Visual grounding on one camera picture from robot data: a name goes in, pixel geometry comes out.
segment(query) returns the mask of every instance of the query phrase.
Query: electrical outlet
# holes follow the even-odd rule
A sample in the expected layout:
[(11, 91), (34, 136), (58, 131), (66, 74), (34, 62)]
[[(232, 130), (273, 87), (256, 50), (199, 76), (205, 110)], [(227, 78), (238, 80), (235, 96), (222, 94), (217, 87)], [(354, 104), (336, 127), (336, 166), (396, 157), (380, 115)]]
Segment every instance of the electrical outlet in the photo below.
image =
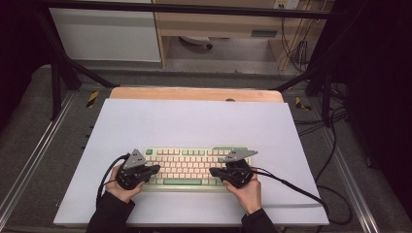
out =
[(285, 9), (296, 10), (297, 4), (299, 4), (299, 0), (288, 0), (288, 3), (286, 4)]
[(285, 6), (288, 4), (288, 0), (276, 0), (274, 9), (285, 9)]
[(274, 9), (296, 10), (299, 0), (276, 0)]

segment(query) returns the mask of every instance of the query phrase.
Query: black cable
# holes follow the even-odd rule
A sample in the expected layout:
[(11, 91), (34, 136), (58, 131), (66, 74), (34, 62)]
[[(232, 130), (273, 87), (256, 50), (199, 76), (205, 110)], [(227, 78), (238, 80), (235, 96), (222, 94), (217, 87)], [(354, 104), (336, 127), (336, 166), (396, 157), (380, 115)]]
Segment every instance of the black cable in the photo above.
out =
[(255, 173), (255, 174), (258, 174), (258, 175), (262, 175), (262, 176), (265, 176), (265, 177), (272, 178), (272, 179), (274, 179), (274, 180), (276, 180), (276, 181), (278, 181), (278, 182), (286, 185), (287, 187), (291, 188), (292, 190), (294, 190), (294, 191), (296, 191), (296, 192), (299, 192), (299, 193), (301, 193), (301, 194), (303, 194), (303, 195), (305, 195), (305, 196), (307, 196), (307, 197), (309, 197), (309, 198), (317, 201), (318, 203), (320, 203), (320, 204), (324, 207), (324, 209), (325, 209), (325, 211), (326, 211), (326, 215), (328, 215), (327, 204), (326, 204), (321, 198), (319, 198), (319, 197), (313, 195), (312, 193), (307, 192), (307, 191), (305, 191), (305, 190), (303, 190), (303, 189), (301, 189), (301, 188), (299, 188), (299, 187), (297, 187), (297, 186), (289, 183), (288, 181), (282, 180), (282, 179), (274, 176), (274, 175), (271, 174), (271, 173), (262, 173), (262, 172), (253, 171), (253, 170), (252, 170), (252, 172)]
[(340, 199), (342, 199), (343, 202), (345, 202), (346, 207), (348, 208), (348, 212), (349, 212), (348, 219), (346, 219), (346, 220), (344, 220), (344, 221), (337, 221), (337, 220), (333, 220), (333, 219), (331, 219), (330, 217), (328, 217), (329, 221), (332, 222), (332, 223), (334, 223), (334, 224), (338, 224), (338, 225), (345, 225), (345, 224), (348, 224), (349, 222), (351, 222), (354, 214), (352, 213), (351, 206), (349, 205), (349, 203), (348, 203), (348, 201), (346, 200), (346, 198), (345, 198), (342, 194), (340, 194), (340, 193), (337, 192), (336, 190), (333, 190), (333, 189), (330, 188), (330, 187), (326, 187), (326, 186), (323, 186), (323, 185), (317, 185), (317, 188), (323, 188), (323, 189), (325, 189), (325, 190), (328, 190), (328, 191), (336, 194), (338, 197), (340, 197)]
[(100, 200), (101, 200), (101, 198), (102, 198), (103, 186), (105, 185), (105, 181), (106, 181), (107, 175), (109, 175), (110, 171), (111, 171), (112, 168), (116, 165), (116, 163), (118, 163), (118, 162), (119, 162), (120, 160), (122, 160), (122, 159), (126, 160), (129, 156), (130, 156), (130, 154), (128, 153), (128, 154), (125, 154), (125, 155), (122, 155), (122, 156), (118, 157), (118, 158), (110, 165), (109, 169), (107, 169), (105, 175), (103, 176), (103, 180), (102, 180), (102, 182), (100, 183), (99, 188), (97, 189), (96, 207), (97, 207), (97, 205), (100, 203)]
[[(336, 113), (336, 111), (338, 111), (338, 110), (340, 110), (340, 109), (343, 109), (343, 107), (339, 107), (339, 108), (335, 109), (335, 110), (332, 112), (332, 117), (331, 117), (331, 118), (333, 118), (334, 115), (335, 115), (335, 113)], [(319, 172), (318, 176), (316, 176), (315, 183), (318, 182), (319, 177), (321, 176), (321, 174), (322, 174), (322, 173), (324, 172), (324, 170), (326, 169), (326, 167), (327, 167), (327, 165), (329, 164), (330, 160), (332, 159), (333, 154), (334, 154), (334, 151), (335, 151), (335, 149), (336, 149), (336, 141), (337, 141), (337, 140), (336, 140), (336, 132), (335, 132), (335, 129), (334, 129), (334, 126), (333, 126), (333, 121), (330, 123), (330, 129), (332, 130), (332, 134), (333, 134), (332, 151), (330, 152), (330, 155), (329, 155), (326, 163), (324, 164), (324, 167), (321, 169), (321, 171)]]
[(114, 180), (108, 181), (108, 182), (104, 183), (103, 186), (106, 186), (107, 183), (112, 183), (112, 182), (115, 182), (115, 181), (117, 181), (117, 180), (114, 179)]

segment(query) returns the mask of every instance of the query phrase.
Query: sleeve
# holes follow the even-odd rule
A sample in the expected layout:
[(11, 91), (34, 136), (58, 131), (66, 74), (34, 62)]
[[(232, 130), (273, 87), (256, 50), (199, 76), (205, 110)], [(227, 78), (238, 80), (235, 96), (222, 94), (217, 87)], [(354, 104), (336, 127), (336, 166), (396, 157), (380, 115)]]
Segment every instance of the sleeve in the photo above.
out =
[(133, 210), (133, 201), (124, 203), (110, 192), (105, 192), (91, 217), (86, 233), (125, 232), (126, 221)]
[(278, 232), (264, 209), (260, 209), (248, 216), (244, 215), (242, 217), (242, 224), (246, 233)]

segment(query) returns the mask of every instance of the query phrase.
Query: gray carpet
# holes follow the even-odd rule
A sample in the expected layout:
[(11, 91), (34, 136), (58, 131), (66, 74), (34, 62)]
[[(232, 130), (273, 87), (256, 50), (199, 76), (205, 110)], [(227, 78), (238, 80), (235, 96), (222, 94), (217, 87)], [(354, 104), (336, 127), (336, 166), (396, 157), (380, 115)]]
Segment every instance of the gray carpet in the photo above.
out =
[[(115, 83), (126, 85), (161, 85), (161, 86), (196, 86), (196, 87), (232, 87), (267, 89), (283, 83), (264, 75), (245, 74), (194, 74), (166, 72), (100, 72), (102, 77)], [(16, 110), (13, 119), (2, 132), (0, 138), (0, 159), (2, 172), (0, 177), (0, 198), (3, 200), (19, 171), (24, 166), (30, 153), (49, 123), (52, 114), (50, 94), (50, 74), (48, 70), (39, 70), (33, 76), (23, 101)], [(87, 143), (87, 135), (92, 132), (109, 89), (101, 89), (92, 108), (86, 108), (86, 102), (93, 84), (83, 79), (84, 88), (76, 92), (74, 102), (52, 139), (42, 162), (37, 168), (31, 182), (21, 196), (12, 213), (7, 227), (16, 226), (61, 228), (52, 224), (57, 212), (56, 203), (61, 200), (71, 177), (82, 156)], [(316, 119), (313, 111), (306, 111), (295, 106), (295, 94), (301, 95), (298, 85), (285, 93), (285, 101), (290, 104), (294, 119)], [(303, 126), (297, 127), (300, 132)], [(338, 145), (351, 167), (364, 198), (382, 232), (412, 232), (410, 219), (401, 208), (384, 177), (379, 170), (369, 169), (365, 165), (360, 145), (354, 135), (350, 122), (336, 123)], [(301, 137), (312, 174), (316, 176), (325, 163), (330, 147), (322, 130)], [(345, 187), (336, 172), (333, 161), (326, 168), (319, 184), (333, 188), (349, 201)], [(343, 220), (348, 216), (344, 203), (327, 191), (320, 191), (329, 204), (330, 217)], [(314, 232), (313, 227), (291, 227), (287, 232)], [(361, 224), (354, 213), (354, 218), (346, 225), (331, 224), (323, 228), (325, 232), (362, 232)]]

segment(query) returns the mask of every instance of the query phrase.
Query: person's right hand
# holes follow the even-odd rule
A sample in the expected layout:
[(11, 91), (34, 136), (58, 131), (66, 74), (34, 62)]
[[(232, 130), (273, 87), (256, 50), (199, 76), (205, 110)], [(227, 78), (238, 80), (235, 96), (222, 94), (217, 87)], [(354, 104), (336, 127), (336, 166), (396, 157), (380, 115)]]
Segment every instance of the person's right hand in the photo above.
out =
[(251, 181), (241, 188), (236, 188), (227, 181), (223, 181), (223, 184), (227, 191), (236, 196), (246, 214), (250, 215), (261, 209), (261, 185), (257, 174), (254, 174)]

